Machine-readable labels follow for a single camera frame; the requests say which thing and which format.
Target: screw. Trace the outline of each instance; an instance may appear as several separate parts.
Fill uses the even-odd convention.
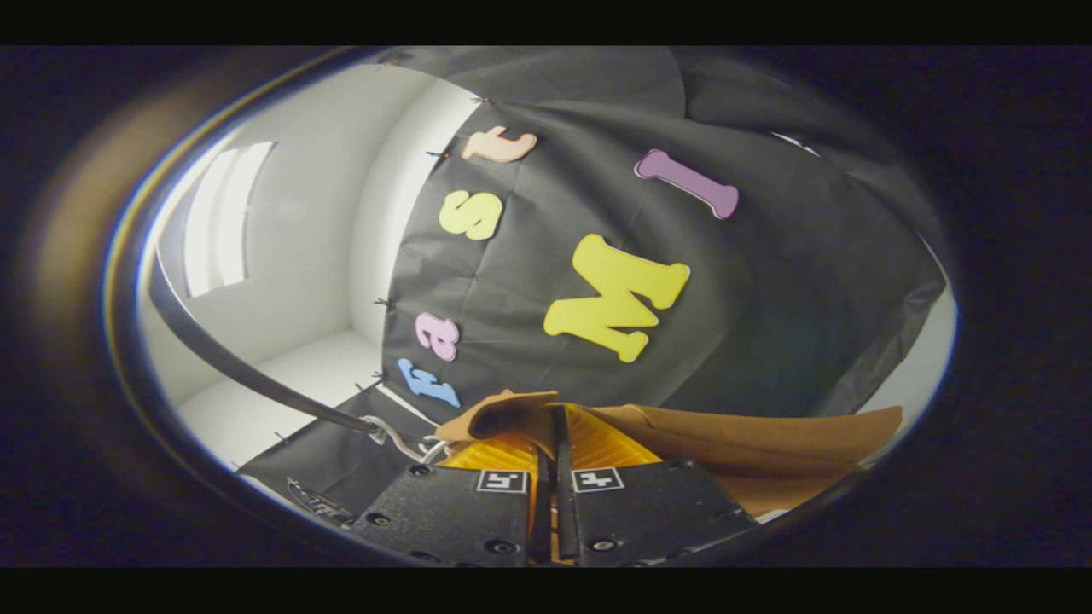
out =
[[[432,556],[431,554],[428,554],[427,552],[411,552],[410,556],[417,557],[417,558],[419,558],[422,560],[427,560],[429,563],[439,563],[440,562],[439,558]]]
[[[728,518],[738,518],[739,516],[743,516],[743,513],[744,513],[743,508],[722,509],[721,511],[717,511],[716,513],[713,515],[713,520],[726,520]]]
[[[517,548],[515,544],[511,542],[506,542],[505,540],[494,540],[491,542],[486,542],[485,550],[494,554],[512,554]]]

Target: brown paper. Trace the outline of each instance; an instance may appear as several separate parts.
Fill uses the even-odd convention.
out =
[[[519,430],[554,458],[557,392],[495,394],[440,426],[446,441]],[[763,418],[619,405],[582,408],[664,459],[695,459],[752,516],[792,509],[885,446],[902,408],[838,417]]]

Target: black cloth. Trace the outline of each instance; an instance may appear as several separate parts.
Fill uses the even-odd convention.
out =
[[[855,412],[906,355],[945,287],[922,238],[937,241],[943,258],[926,188],[863,120],[741,60],[666,48],[601,54],[384,56],[489,98],[450,143],[405,229],[384,331],[390,387],[437,422],[503,388],[558,390],[593,406]],[[498,125],[509,139],[535,134],[536,146],[507,164],[459,156],[471,134]],[[737,187],[735,213],[716,220],[682,190],[637,177],[633,166],[651,149]],[[440,227],[444,196],[455,190],[501,199],[491,238]],[[554,300],[597,295],[572,268],[591,233],[691,268],[673,307],[650,307],[658,326],[634,329],[650,342],[631,364],[543,330]],[[454,362],[418,343],[423,311],[460,327]],[[414,397],[400,358],[454,387],[462,406]]]

